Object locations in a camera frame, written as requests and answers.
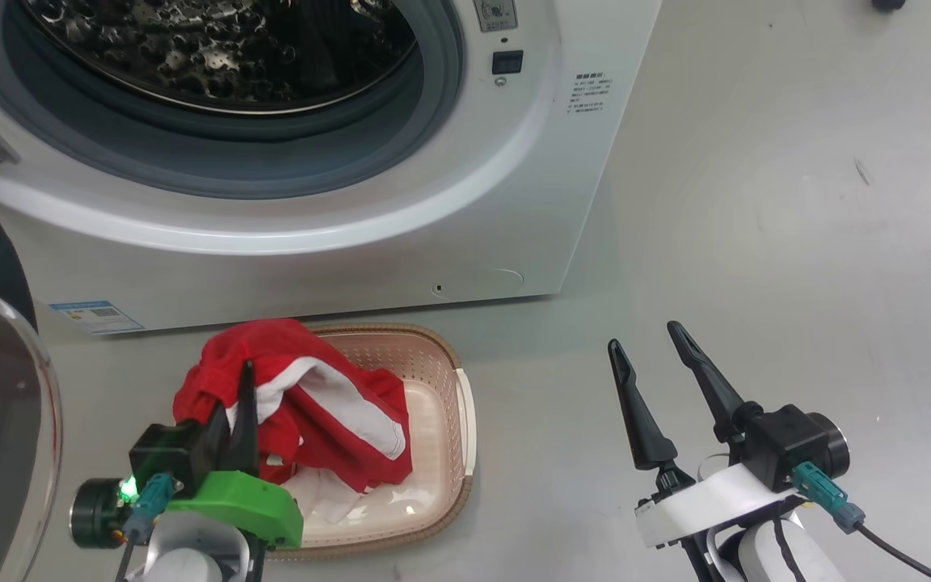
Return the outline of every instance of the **clothes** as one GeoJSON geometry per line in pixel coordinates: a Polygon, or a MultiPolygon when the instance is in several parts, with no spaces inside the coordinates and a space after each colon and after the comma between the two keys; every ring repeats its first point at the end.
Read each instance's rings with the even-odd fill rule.
{"type": "Polygon", "coordinates": [[[282,485],[297,467],[331,471],[337,479],[311,478],[322,484],[313,504],[339,521],[371,487],[411,473],[402,380],[385,369],[354,367],[292,319],[236,325],[207,342],[175,394],[175,421],[206,421],[221,401],[232,427],[247,360],[255,366],[261,479],[282,485]]]}

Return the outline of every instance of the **laundry basket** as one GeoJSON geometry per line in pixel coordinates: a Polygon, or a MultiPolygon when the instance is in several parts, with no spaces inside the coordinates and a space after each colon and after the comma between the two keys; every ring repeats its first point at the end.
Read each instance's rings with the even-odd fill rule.
{"type": "Polygon", "coordinates": [[[304,520],[298,549],[269,559],[336,559],[420,542],[440,533],[466,506],[476,464],[476,417],[469,379],[451,347],[415,325],[310,327],[363,369],[386,368],[404,380],[413,472],[377,487],[340,523],[304,520]]]}

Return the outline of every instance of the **gray floor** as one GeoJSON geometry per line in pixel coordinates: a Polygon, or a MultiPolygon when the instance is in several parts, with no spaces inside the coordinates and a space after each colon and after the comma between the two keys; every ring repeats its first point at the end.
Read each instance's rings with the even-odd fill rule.
{"type": "MultiPolygon", "coordinates": [[[[720,452],[664,325],[679,319],[739,392],[844,429],[841,485],[931,563],[931,0],[668,0],[561,295],[356,320],[417,323],[476,395],[478,486],[450,529],[266,580],[691,580],[648,550],[605,357],[616,336],[680,463],[720,452]]],[[[213,329],[90,339],[41,313],[63,385],[65,469],[35,582],[111,580],[118,552],[67,538],[74,488],[124,472],[213,329]]],[[[819,509],[847,578],[919,580],[819,509]]]]}

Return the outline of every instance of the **cable connector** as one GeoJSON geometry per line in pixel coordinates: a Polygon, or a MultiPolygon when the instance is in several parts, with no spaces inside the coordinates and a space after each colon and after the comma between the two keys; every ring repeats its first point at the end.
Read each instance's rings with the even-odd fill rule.
{"type": "Polygon", "coordinates": [[[149,539],[153,522],[167,508],[175,494],[175,482],[167,473],[156,473],[145,483],[139,500],[132,507],[132,515],[124,523],[124,536],[134,544],[149,539]]]}
{"type": "Polygon", "coordinates": [[[851,504],[849,495],[813,463],[801,463],[792,471],[792,487],[824,508],[846,534],[853,534],[857,523],[864,522],[861,508],[851,504]]]}

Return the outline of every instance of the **white washing machine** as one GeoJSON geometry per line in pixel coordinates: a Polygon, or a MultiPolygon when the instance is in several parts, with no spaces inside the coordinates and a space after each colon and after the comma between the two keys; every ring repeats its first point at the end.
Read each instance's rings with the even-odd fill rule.
{"type": "Polygon", "coordinates": [[[88,331],[558,291],[660,0],[0,0],[0,220],[88,331]]]}

